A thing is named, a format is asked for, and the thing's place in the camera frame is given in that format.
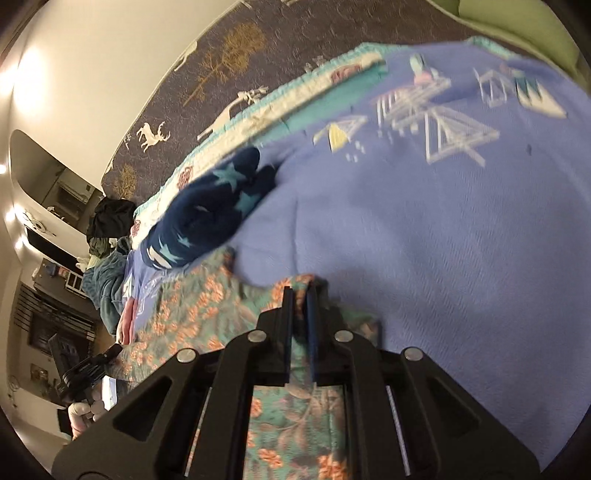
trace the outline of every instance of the navy blue plush with stars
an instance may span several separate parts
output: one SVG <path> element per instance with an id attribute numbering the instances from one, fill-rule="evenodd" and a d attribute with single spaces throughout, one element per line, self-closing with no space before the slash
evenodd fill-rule
<path id="1" fill-rule="evenodd" d="M 275 186 L 275 168 L 257 171 L 259 158 L 256 148 L 244 148 L 181 190 L 142 241 L 144 262 L 180 268 L 229 240 Z"/>

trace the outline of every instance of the silver screw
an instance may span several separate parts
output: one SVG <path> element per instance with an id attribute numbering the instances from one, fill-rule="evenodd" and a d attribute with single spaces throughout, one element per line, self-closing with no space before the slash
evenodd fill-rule
<path id="1" fill-rule="evenodd" d="M 341 343 L 347 343 L 353 340 L 353 334 L 348 330 L 339 330 L 335 333 L 335 340 Z"/>
<path id="2" fill-rule="evenodd" d="M 423 351 L 420 348 L 412 346 L 404 351 L 404 356 L 411 362 L 418 362 L 423 358 Z"/>
<path id="3" fill-rule="evenodd" d="M 177 352 L 177 360 L 182 364 L 188 364 L 197 358 L 195 350 L 191 348 L 183 348 Z"/>
<path id="4" fill-rule="evenodd" d="M 262 330 L 253 330 L 248 334 L 248 340 L 252 343 L 264 342 L 267 338 L 267 334 Z"/>

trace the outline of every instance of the floral fabric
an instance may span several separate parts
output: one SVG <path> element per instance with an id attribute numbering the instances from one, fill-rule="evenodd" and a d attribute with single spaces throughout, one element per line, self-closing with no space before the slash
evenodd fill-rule
<path id="1" fill-rule="evenodd" d="M 223 348 L 252 330 L 260 313 L 281 306 L 283 289 L 295 290 L 298 312 L 312 275 L 270 288 L 246 285 L 232 275 L 233 252 L 222 248 L 199 266 L 161 287 L 154 313 L 135 342 L 124 347 L 109 376 L 141 382 L 179 349 L 200 353 Z M 326 304 L 326 295 L 321 295 Z M 375 339 L 375 319 L 341 308 L 350 328 Z M 292 344 L 291 378 L 285 387 L 255 387 L 244 478 L 344 480 L 345 412 L 340 387 L 315 387 L 305 347 Z"/>

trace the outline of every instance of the white deer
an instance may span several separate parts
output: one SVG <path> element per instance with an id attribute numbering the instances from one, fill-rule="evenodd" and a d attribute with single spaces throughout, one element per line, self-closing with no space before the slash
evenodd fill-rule
<path id="1" fill-rule="evenodd" d="M 170 138 L 170 132 L 168 132 L 168 135 L 166 135 L 166 137 L 162 136 L 162 126 L 163 125 L 164 125 L 164 122 L 162 122 L 158 126 L 158 132 L 156 133 L 156 135 L 154 135 L 152 133 L 152 129 L 150 128 L 150 124 L 148 122 L 144 123 L 144 126 L 138 130 L 138 132 L 136 133 L 136 135 L 138 136 L 138 141 L 141 142 L 142 135 L 144 136 L 145 142 L 142 143 L 140 146 L 140 148 L 145 147 L 144 152 L 148 149 L 148 147 L 152 147 L 153 145 L 157 144 L 158 142 L 166 142 Z"/>
<path id="2" fill-rule="evenodd" d="M 209 127 L 197 136 L 197 141 L 200 141 L 205 135 L 212 134 L 220 130 L 227 122 L 230 121 L 230 110 L 239 103 L 246 102 L 247 105 L 257 103 L 262 95 L 269 91 L 269 87 L 259 87 L 248 92 L 238 92 L 237 98 L 230 102 L 230 104 L 220 113 Z"/>
<path id="3" fill-rule="evenodd" d="M 177 59 L 177 61 L 181 61 L 181 63 L 179 63 L 177 65 L 177 67 L 173 70 L 174 72 L 176 72 L 180 67 L 182 67 L 183 65 L 185 65 L 187 58 L 189 57 L 189 55 L 191 55 L 191 53 L 194 53 L 197 50 L 197 40 L 195 40 L 194 42 L 192 42 L 183 53 L 181 53 L 180 57 Z"/>

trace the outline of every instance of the green cloth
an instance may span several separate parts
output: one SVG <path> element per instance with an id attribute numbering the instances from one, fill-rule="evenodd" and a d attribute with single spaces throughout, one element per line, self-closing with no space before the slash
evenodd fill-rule
<path id="1" fill-rule="evenodd" d="M 577 45 L 541 0 L 461 0 L 459 16 L 517 35 L 569 74 L 577 70 Z"/>
<path id="2" fill-rule="evenodd" d="M 233 252 L 222 248 L 184 276 L 163 284 L 145 329 L 124 347 L 108 375 L 141 382 L 181 348 L 200 353 L 223 348 L 254 329 L 261 312 L 280 307 L 286 286 L 295 290 L 301 311 L 314 280 L 312 275 L 299 275 L 270 288 L 252 287 L 232 275 L 232 266 Z M 324 290 L 321 303 L 326 306 Z M 351 329 L 375 340 L 371 315 L 343 308 L 341 312 Z M 315 387 L 307 365 L 304 346 L 293 341 L 289 385 L 255 387 L 247 478 L 346 478 L 342 389 Z"/>
<path id="3" fill-rule="evenodd" d="M 93 237 L 88 242 L 88 246 L 90 254 L 98 258 L 108 257 L 111 253 L 111 244 L 108 238 Z"/>

